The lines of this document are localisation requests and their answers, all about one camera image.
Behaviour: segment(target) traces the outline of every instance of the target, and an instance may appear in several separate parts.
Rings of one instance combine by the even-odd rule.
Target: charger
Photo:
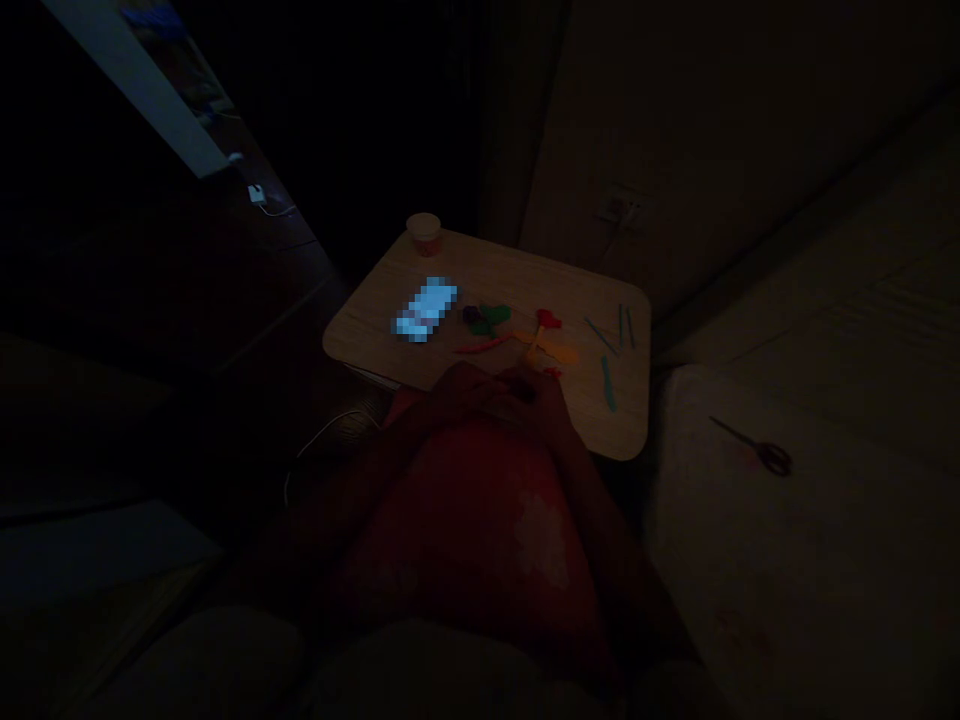
[[[247,193],[250,195],[250,202],[254,205],[263,207],[267,204],[267,196],[264,195],[260,185],[247,185]]]

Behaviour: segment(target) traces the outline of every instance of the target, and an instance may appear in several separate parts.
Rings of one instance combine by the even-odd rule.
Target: smartphone
[[[409,342],[426,342],[457,301],[457,286],[445,277],[428,277],[420,292],[394,318],[390,331]]]

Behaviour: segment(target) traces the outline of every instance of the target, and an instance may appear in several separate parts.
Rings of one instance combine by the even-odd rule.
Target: table top
[[[390,323],[429,276],[450,278],[460,294],[430,340],[407,342],[390,332]],[[624,306],[623,348],[617,357],[584,317],[619,349],[620,303]],[[570,417],[590,450],[615,460],[636,457],[647,437],[650,302],[639,288],[620,280],[446,229],[443,251],[435,257],[420,257],[405,232],[327,326],[323,348],[336,360],[420,390],[431,389],[458,360],[496,373],[516,365],[527,346],[508,340],[484,353],[453,352],[487,339],[472,335],[461,319],[465,305],[481,304],[510,306],[512,317],[497,326],[498,335],[510,330],[535,333],[538,308],[562,320],[561,329],[545,330],[543,337],[575,347],[580,362],[560,365],[538,353],[541,366],[556,365],[563,371],[560,384]],[[635,349],[630,347],[627,307]],[[604,394],[603,355],[610,365],[615,412]]]

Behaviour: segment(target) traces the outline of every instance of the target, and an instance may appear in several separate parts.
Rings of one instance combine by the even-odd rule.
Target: scissors
[[[733,435],[737,440],[752,447],[754,452],[757,453],[757,457],[760,459],[760,462],[763,463],[763,466],[774,475],[786,477],[790,474],[790,468],[793,466],[793,458],[791,458],[787,451],[782,447],[779,445],[774,445],[773,443],[758,443],[756,440],[751,440],[743,433],[738,433],[732,427],[720,422],[712,415],[710,416],[710,419],[728,433]]]

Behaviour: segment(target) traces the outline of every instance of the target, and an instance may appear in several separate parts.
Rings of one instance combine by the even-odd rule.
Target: dark floor
[[[5,263],[5,292],[173,366],[210,374],[229,362],[334,271],[299,214],[267,217],[251,205],[247,178],[275,210],[289,197],[243,122],[223,119],[211,135],[244,154],[237,168],[137,204],[105,200],[106,213],[57,208],[46,233],[55,242],[37,240],[53,220],[32,218],[41,227],[22,244],[42,249]]]
[[[250,203],[248,182],[272,212],[293,201],[246,126],[210,133],[243,159],[139,204],[57,205],[30,228],[44,242],[20,243],[0,276],[26,337],[177,389],[126,452],[101,454],[231,544],[282,507],[286,466],[327,419],[383,398],[324,355],[351,288],[299,213]]]

